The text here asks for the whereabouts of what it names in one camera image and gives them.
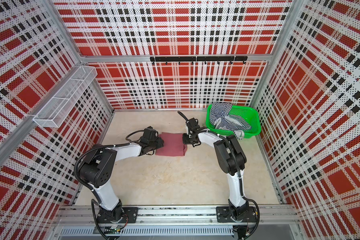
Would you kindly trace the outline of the maroon tank top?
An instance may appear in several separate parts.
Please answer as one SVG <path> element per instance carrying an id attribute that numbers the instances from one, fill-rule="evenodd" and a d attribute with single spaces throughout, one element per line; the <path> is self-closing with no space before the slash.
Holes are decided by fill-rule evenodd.
<path id="1" fill-rule="evenodd" d="M 163 147 L 156 150 L 157 156 L 184 157 L 187 145 L 183 143 L 181 133 L 161 133 L 159 137 L 164 141 Z"/>

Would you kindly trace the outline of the striped tank top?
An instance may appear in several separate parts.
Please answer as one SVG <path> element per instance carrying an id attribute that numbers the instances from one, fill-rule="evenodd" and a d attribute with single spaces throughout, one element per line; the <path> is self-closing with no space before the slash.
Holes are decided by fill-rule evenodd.
<path id="1" fill-rule="evenodd" d="M 215 129 L 231 131 L 237 139 L 242 140 L 245 132 L 250 131 L 252 126 L 241 116 L 230 114 L 232 108 L 230 103 L 213 103 L 209 120 Z"/>

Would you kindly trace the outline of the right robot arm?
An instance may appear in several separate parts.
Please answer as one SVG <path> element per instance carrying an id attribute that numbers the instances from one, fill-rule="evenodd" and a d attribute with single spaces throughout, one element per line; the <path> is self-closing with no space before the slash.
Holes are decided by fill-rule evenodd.
<path id="1" fill-rule="evenodd" d="M 206 127 L 201 127 L 195 118 L 187 118 L 179 114 L 186 122 L 187 133 L 183 134 L 183 143 L 193 147 L 206 144 L 214 148 L 218 164 L 227 175 L 229 186 L 229 206 L 220 209 L 218 221 L 258 223 L 260 210 L 256 201 L 245 195 L 243 175 L 247 158 L 234 135 L 222 136 Z"/>

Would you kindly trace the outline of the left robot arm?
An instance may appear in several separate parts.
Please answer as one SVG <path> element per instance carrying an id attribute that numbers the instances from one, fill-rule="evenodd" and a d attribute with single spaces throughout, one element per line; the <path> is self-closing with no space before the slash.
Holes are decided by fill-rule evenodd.
<path id="1" fill-rule="evenodd" d="M 99 206 L 94 212 L 97 224 L 127 223 L 129 214 L 123 210 L 122 201 L 111 185 L 111 175 L 117 161 L 154 153 L 164 146 L 164 140 L 152 127 L 138 130 L 126 137 L 126 143 L 116 145 L 96 144 L 82 154 L 74 166 L 74 176 L 95 196 L 92 205 Z"/>

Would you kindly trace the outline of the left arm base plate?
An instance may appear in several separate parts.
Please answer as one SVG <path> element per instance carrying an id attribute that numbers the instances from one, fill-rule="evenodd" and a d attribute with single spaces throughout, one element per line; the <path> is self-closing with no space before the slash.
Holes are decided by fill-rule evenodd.
<path id="1" fill-rule="evenodd" d="M 105 210 L 100 208 L 95 214 L 96 220 L 100 224 L 125 224 L 135 223 L 138 215 L 138 208 L 115 208 L 114 210 Z"/>

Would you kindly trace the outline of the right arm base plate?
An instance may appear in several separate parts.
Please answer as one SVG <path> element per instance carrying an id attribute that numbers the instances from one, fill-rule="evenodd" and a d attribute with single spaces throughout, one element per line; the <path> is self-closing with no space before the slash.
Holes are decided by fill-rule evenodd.
<path id="1" fill-rule="evenodd" d="M 233 211 L 229 207 L 216 207 L 218 223 L 256 223 L 256 208 L 249 207 L 243 214 L 233 217 Z"/>

